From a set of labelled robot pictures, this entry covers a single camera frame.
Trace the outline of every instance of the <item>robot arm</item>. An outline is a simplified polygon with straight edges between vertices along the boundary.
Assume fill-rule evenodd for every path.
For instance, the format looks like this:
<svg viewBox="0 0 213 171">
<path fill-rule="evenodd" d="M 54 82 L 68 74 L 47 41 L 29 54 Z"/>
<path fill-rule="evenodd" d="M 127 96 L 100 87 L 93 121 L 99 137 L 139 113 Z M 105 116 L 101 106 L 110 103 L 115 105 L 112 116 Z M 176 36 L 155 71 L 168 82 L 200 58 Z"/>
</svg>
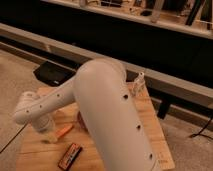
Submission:
<svg viewBox="0 0 213 171">
<path fill-rule="evenodd" d="M 107 170 L 160 171 L 125 80 L 117 60 L 91 60 L 49 95 L 22 97 L 14 119 L 45 123 L 45 114 L 76 101 Z"/>
</svg>

